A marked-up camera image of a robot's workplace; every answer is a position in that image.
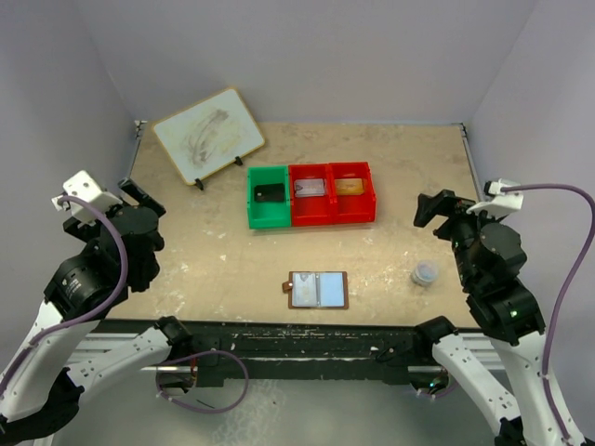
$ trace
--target clear plastic cup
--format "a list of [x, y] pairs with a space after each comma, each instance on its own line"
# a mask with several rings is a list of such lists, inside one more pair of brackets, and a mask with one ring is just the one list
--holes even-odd
[[430, 286], [438, 279], [438, 265], [432, 260], [421, 260], [411, 271], [411, 280], [421, 286]]

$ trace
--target table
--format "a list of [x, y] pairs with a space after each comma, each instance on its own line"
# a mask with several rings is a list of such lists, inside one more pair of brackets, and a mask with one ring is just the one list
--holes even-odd
[[[414, 228], [420, 192], [441, 189], [475, 199], [457, 126], [263, 123], [266, 145], [205, 180], [184, 184], [148, 129], [132, 178], [167, 209], [160, 220], [165, 250], [151, 289], [133, 294], [111, 318], [183, 321], [415, 325], [445, 315], [476, 326], [461, 292], [450, 243]], [[369, 225], [250, 230], [246, 167], [367, 161], [377, 193]], [[432, 259], [440, 276], [430, 288], [410, 272]], [[350, 308], [289, 309], [281, 284], [290, 270], [346, 270]]]

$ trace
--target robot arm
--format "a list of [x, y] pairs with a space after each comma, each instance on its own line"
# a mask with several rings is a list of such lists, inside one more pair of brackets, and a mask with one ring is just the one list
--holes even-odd
[[[128, 287], [144, 291], [159, 272], [154, 252], [164, 247], [157, 228], [165, 209], [131, 180], [119, 186], [139, 204], [120, 200], [84, 171], [64, 183], [65, 194], [83, 202], [71, 204], [73, 216], [64, 230], [86, 246], [59, 266], [31, 331], [0, 375], [0, 444], [57, 432], [74, 418], [81, 403], [127, 373], [166, 360], [190, 338], [175, 318], [163, 318], [116, 350], [64, 367], [80, 341], [128, 298]], [[54, 204], [62, 209], [60, 198]], [[85, 203], [99, 211], [99, 220]], [[105, 220], [119, 233], [124, 250]]]
[[482, 203], [456, 197], [450, 190], [434, 197], [420, 194], [414, 225], [423, 228], [434, 216], [447, 217], [434, 235], [451, 242], [471, 315], [502, 360], [516, 399], [482, 370], [450, 322], [439, 318], [418, 329], [434, 359], [478, 405], [496, 435], [497, 446], [593, 444], [574, 423], [552, 371], [545, 378], [566, 432], [547, 399], [541, 374], [545, 323], [535, 297], [517, 278], [527, 259], [521, 237], [500, 223], [522, 205], [521, 193], [503, 191], [509, 186], [514, 184], [487, 183], [485, 191], [493, 199]]

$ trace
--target white wall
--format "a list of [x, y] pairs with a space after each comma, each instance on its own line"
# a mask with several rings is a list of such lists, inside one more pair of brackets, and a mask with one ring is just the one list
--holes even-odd
[[0, 370], [56, 268], [83, 247], [50, 198], [83, 168], [114, 184], [133, 130], [71, 0], [0, 2]]
[[236, 85], [259, 120], [468, 120], [536, 0], [77, 0], [135, 117]]
[[[566, 182], [595, 194], [595, 2], [542, 0], [469, 126], [482, 179]], [[564, 192], [527, 192], [509, 222], [529, 255], [522, 271], [549, 319], [582, 245], [588, 207]], [[562, 307], [553, 366], [571, 412], [595, 437], [595, 255]]]

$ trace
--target cable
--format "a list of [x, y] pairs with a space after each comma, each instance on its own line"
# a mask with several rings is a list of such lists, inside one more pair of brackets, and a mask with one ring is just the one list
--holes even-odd
[[122, 293], [122, 290], [124, 290], [124, 287], [126, 286], [126, 279], [128, 277], [128, 256], [126, 253], [126, 247], [124, 246], [124, 242], [122, 241], [122, 237], [120, 236], [120, 232], [118, 232], [113, 223], [102, 212], [100, 212], [100, 210], [96, 209], [86, 201], [81, 200], [78, 197], [65, 195], [58, 199], [58, 204], [63, 203], [76, 203], [84, 207], [87, 211], [93, 214], [93, 216], [97, 220], [99, 220], [101, 224], [103, 224], [105, 229], [112, 235], [113, 240], [115, 241], [115, 245], [118, 248], [118, 254], [120, 255], [120, 278], [118, 279], [118, 283], [115, 285], [115, 288], [113, 288], [112, 293], [96, 308], [90, 310], [88, 313], [85, 313], [82, 316], [79, 316], [78, 318], [58, 323], [52, 327], [43, 329], [31, 338], [31, 341], [29, 341], [29, 346], [19, 352], [15, 360], [13, 360], [10, 363], [6, 372], [4, 373], [4, 377], [2, 378], [2, 381], [0, 381], [0, 400], [4, 399], [4, 393], [8, 388], [10, 380], [14, 377], [19, 367], [24, 363], [24, 361], [27, 359], [27, 357], [30, 355], [33, 349], [39, 345], [42, 339], [44, 339], [48, 335], [51, 335], [52, 333], [57, 332], [58, 330], [70, 328], [78, 323], [83, 323], [93, 319], [102, 311], [109, 308], [113, 301], [120, 295], [120, 293]]
[[248, 376], [248, 369], [245, 368], [245, 365], [242, 362], [242, 360], [240, 360], [233, 353], [230, 353], [229, 351], [223, 351], [223, 350], [208, 350], [208, 351], [203, 351], [201, 353], [194, 353], [193, 355], [186, 356], [184, 358], [179, 358], [177, 360], [162, 362], [159, 365], [177, 364], [179, 362], [189, 361], [189, 360], [192, 360], [194, 358], [198, 359], [198, 358], [202, 358], [203, 356], [209, 356], [209, 355], [227, 356], [228, 358], [236, 361], [239, 364], [240, 368], [242, 369], [242, 372], [244, 373], [244, 388], [242, 389], [242, 394], [240, 395], [240, 398], [238, 398], [235, 402], [233, 402], [229, 406], [223, 407], [221, 409], [210, 409], [209, 410], [209, 409], [201, 409], [201, 408], [198, 408], [196, 406], [192, 406], [190, 404], [187, 404], [187, 403], [182, 402], [180, 400], [176, 400], [176, 399], [170, 397], [169, 395], [167, 395], [167, 393], [165, 393], [164, 389], [159, 384], [159, 375], [156, 375], [155, 376], [155, 385], [157, 386], [157, 392], [158, 392], [157, 395], [158, 396], [161, 396], [165, 400], [168, 400], [170, 402], [173, 402], [174, 404], [176, 404], [179, 407], [182, 407], [184, 409], [188, 409], [189, 411], [198, 412], [198, 413], [226, 413], [226, 412], [230, 411], [231, 409], [237, 407], [238, 404], [240, 404], [240, 402], [242, 402], [242, 400], [244, 399], [244, 397], [245, 397], [245, 395], [246, 395], [246, 393], [248, 391], [248, 385], [250, 383], [250, 377]]
[[546, 399], [548, 400], [548, 405], [551, 411], [554, 414], [554, 418], [556, 418], [556, 422], [562, 431], [563, 437], [566, 440], [570, 439], [570, 432], [560, 415], [560, 411], [556, 407], [556, 403], [554, 401], [554, 397], [551, 393], [551, 385], [549, 384], [548, 380], [548, 371], [549, 371], [549, 358], [551, 356], [551, 346], [554, 342], [554, 333], [556, 331], [556, 324], [558, 323], [558, 317], [560, 316], [560, 308], [562, 307], [562, 301], [566, 296], [566, 292], [570, 287], [570, 283], [573, 281], [573, 278], [580, 267], [580, 264], [583, 263], [583, 259], [587, 255], [588, 249], [593, 242], [593, 237], [595, 236], [595, 200], [591, 197], [588, 193], [584, 190], [577, 188], [575, 186], [570, 186], [567, 184], [555, 184], [555, 183], [543, 183], [543, 184], [526, 184], [521, 186], [513, 186], [513, 187], [506, 187], [501, 189], [503, 192], [515, 192], [521, 190], [569, 190], [570, 192], [574, 192], [579, 194], [585, 200], [591, 209], [591, 227], [588, 230], [587, 239], [585, 240], [585, 244], [583, 244], [580, 253], [578, 253], [578, 257], [575, 260], [575, 263], [572, 268], [570, 268], [570, 272], [568, 276], [566, 276], [566, 280], [562, 284], [562, 288], [558, 293], [558, 297], [556, 298], [556, 303], [554, 304], [554, 310], [551, 313], [551, 319], [549, 320], [549, 330], [546, 334], [546, 344], [543, 349], [543, 361], [541, 365], [541, 376], [543, 380], [543, 388], [546, 392]]

